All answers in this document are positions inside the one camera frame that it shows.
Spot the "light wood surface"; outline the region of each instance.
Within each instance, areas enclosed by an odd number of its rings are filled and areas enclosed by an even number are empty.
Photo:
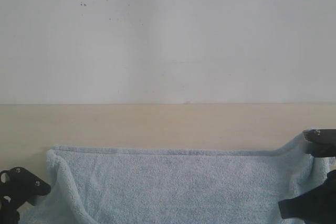
[[[271,150],[310,127],[335,128],[336,104],[0,106],[0,170],[46,179],[54,144]]]

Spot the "white wall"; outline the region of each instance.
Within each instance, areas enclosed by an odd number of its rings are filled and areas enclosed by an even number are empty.
[[[335,46],[336,0],[0,0],[0,104],[336,102]]]

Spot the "folded towel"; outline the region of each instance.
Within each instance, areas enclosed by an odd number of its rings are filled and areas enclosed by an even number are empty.
[[[329,160],[299,137],[276,151],[55,146],[52,191],[20,223],[303,223],[277,202],[322,184]]]

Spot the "light blue towel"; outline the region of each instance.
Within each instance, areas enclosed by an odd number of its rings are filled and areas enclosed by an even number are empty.
[[[298,141],[276,151],[55,146],[53,189],[20,223],[303,223],[281,220],[277,202],[322,184],[329,164]]]

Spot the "metal bolt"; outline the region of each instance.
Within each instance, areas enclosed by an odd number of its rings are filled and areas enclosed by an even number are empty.
[[[319,136],[319,135],[321,135],[321,131],[320,131],[320,130],[315,130],[315,131],[314,131],[314,134],[315,134],[316,136]]]

